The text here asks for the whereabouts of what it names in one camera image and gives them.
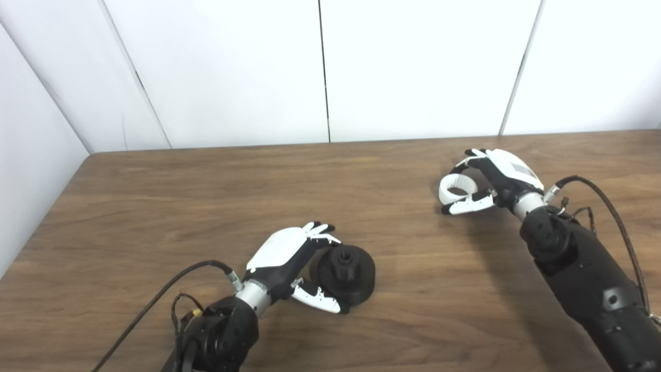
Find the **white wall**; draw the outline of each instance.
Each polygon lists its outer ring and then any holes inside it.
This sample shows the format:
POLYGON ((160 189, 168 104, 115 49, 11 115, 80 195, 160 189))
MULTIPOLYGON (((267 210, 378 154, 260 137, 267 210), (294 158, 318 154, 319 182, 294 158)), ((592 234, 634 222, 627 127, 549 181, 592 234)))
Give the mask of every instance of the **white wall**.
POLYGON ((175 148, 328 141, 316 1, 106 3, 175 148))
POLYGON ((169 147, 102 2, 0 0, 0 21, 90 151, 169 147))
POLYGON ((87 155, 0 26, 0 277, 87 155))
POLYGON ((657 128, 661 1, 547 1, 505 134, 657 128))
POLYGON ((331 139, 498 134, 538 6, 321 0, 331 139))

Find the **cable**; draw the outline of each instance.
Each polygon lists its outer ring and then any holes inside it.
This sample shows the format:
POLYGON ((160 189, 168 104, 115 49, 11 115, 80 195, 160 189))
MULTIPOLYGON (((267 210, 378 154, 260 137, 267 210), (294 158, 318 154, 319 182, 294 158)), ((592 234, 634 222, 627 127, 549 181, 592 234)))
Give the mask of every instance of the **cable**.
POLYGON ((588 216, 590 217, 590 231, 592 231, 596 235, 597 234, 597 229, 594 226, 594 214, 592 213, 592 208, 582 207, 582 208, 576 209, 576 212, 574 212, 574 214, 572 214, 569 219, 570 220, 576 219, 576 216, 578 216, 578 214, 581 213, 584 210, 588 211, 588 216))
POLYGON ((128 336, 128 334, 131 333, 131 331, 136 327, 137 323, 145 316, 145 314, 147 314, 149 309, 151 309, 154 306, 154 304, 156 304, 156 302, 165 294, 165 292, 167 292, 167 290, 170 289, 170 287, 172 287, 184 275, 190 273, 191 271, 193 271, 195 269, 199 269, 200 267, 204 267, 204 266, 218 267, 219 269, 222 269, 223 272, 225 272, 225 274, 228 278, 236 277, 236 274, 234 273, 234 271, 232 270, 231 267, 225 265, 223 262, 216 261, 214 259, 211 259, 209 261, 198 262, 198 263, 195 263, 194 265, 188 266, 186 269, 184 269, 179 274, 175 275, 172 279, 170 279, 170 281, 167 282, 163 286, 163 288, 161 288, 161 290, 154 296, 154 298, 151 299, 151 301, 149 301, 149 303, 147 303, 145 308, 143 308, 142 311, 140 311, 137 314, 136 318, 133 319, 133 321, 131 322, 131 324, 128 325, 128 327, 126 327, 124 332, 122 332, 120 337, 117 339, 117 341, 115 341, 115 343, 108 350, 106 355, 104 355, 103 358, 101 358, 101 360, 99 361, 97 366, 94 367, 92 372, 98 372, 98 370, 101 369, 101 367, 103 367, 103 365, 108 361, 108 359, 110 359, 110 356, 112 356, 112 354, 115 352, 115 350, 117 350, 117 348, 120 346, 120 344, 124 341, 126 336, 128 336))
POLYGON ((175 326, 175 371, 178 371, 179 365, 181 363, 181 342, 182 342, 182 331, 184 325, 182 324, 181 327, 179 326, 179 318, 176 316, 176 304, 179 302, 180 299, 186 297, 187 299, 190 299, 195 303, 195 306, 200 309, 200 311, 204 311, 204 308, 200 304, 199 301, 195 299, 195 297, 187 294, 187 293, 179 293, 175 299, 172 301, 172 306, 170 307, 170 317, 172 318, 172 324, 175 326))
POLYGON ((645 287, 645 280, 642 277, 641 265, 638 262, 636 251, 633 249, 633 245, 631 244, 631 239, 629 239, 629 234, 627 233, 627 229, 624 227, 624 222, 622 222, 622 218, 615 210, 613 203, 611 203, 608 197, 606 197, 606 194, 604 194, 603 191, 599 187, 597 187, 597 185, 595 185, 586 178, 583 178, 579 175, 571 175, 556 182, 555 186, 558 189, 562 189, 567 183, 574 181, 583 182, 584 184, 589 186, 592 190, 594 190, 594 192, 597 193, 597 195, 599 195, 600 198, 602 198, 603 203, 606 204, 606 207, 608 208, 608 211, 610 211, 610 213, 613 215, 613 218, 615 219, 615 223, 617 223, 617 227, 619 228, 620 233, 622 233, 622 239, 624 239, 624 244, 627 247, 629 257, 631 258, 631 263, 633 264, 633 270, 636 273, 636 280, 638 281, 638 289, 641 292, 642 304, 645 308, 646 313, 651 314, 650 303, 647 297, 647 287, 645 287))

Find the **wooden table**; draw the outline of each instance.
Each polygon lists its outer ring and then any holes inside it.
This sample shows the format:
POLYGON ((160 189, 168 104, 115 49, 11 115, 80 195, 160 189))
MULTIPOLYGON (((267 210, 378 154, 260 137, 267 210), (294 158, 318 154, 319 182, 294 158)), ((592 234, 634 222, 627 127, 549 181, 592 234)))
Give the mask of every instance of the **wooden table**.
MULTIPOLYGON (((659 130, 105 153, 85 161, 0 281, 0 369, 89 371, 184 267, 220 259, 243 272, 271 233, 321 220, 373 255, 373 296, 348 316, 277 303, 242 371, 607 371, 514 216, 438 214, 435 186, 470 147, 519 155, 546 186, 572 174, 596 182, 661 312, 659 130)), ((592 205, 602 242, 632 274, 598 197, 574 184, 564 194, 572 210, 592 205)), ((160 370, 178 291, 208 304, 231 287, 209 268, 184 278, 102 371, 160 370)))

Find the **white ring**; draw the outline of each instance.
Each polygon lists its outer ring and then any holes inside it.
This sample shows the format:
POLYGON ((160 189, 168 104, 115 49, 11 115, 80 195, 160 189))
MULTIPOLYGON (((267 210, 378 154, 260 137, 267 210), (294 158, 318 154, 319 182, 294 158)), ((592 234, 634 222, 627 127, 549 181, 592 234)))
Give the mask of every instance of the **white ring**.
POLYGON ((438 186, 438 198, 443 204, 454 203, 458 200, 465 198, 467 195, 477 192, 477 184, 472 178, 467 175, 452 173, 443 179, 438 186), (448 191, 448 189, 461 189, 466 192, 466 195, 457 195, 448 191))

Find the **robotic arm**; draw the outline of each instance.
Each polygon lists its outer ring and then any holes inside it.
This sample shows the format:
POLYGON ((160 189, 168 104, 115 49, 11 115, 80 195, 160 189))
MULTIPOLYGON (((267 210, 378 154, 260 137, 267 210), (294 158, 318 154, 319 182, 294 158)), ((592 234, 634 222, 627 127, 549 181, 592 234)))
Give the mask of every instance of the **robotic arm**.
POLYGON ((318 249, 342 244, 328 234, 333 230, 333 225, 310 222, 273 233, 248 262, 243 280, 231 274, 236 278, 233 296, 188 313, 180 321, 176 348, 161 371, 238 371, 259 338, 258 318, 278 300, 293 297, 321 310, 346 314, 348 304, 298 277, 318 249))
POLYGON ((494 205, 509 209, 522 222, 519 234, 544 280, 612 370, 661 372, 661 332, 654 325, 658 319, 646 307, 644 291, 629 280, 596 233, 564 213, 564 207, 548 205, 564 183, 545 195, 539 178, 515 155, 484 149, 466 154, 441 180, 442 213, 461 214, 494 205), (469 167, 479 169, 491 187, 478 191, 472 179, 460 174, 469 167), (454 195, 451 187, 468 195, 454 195))

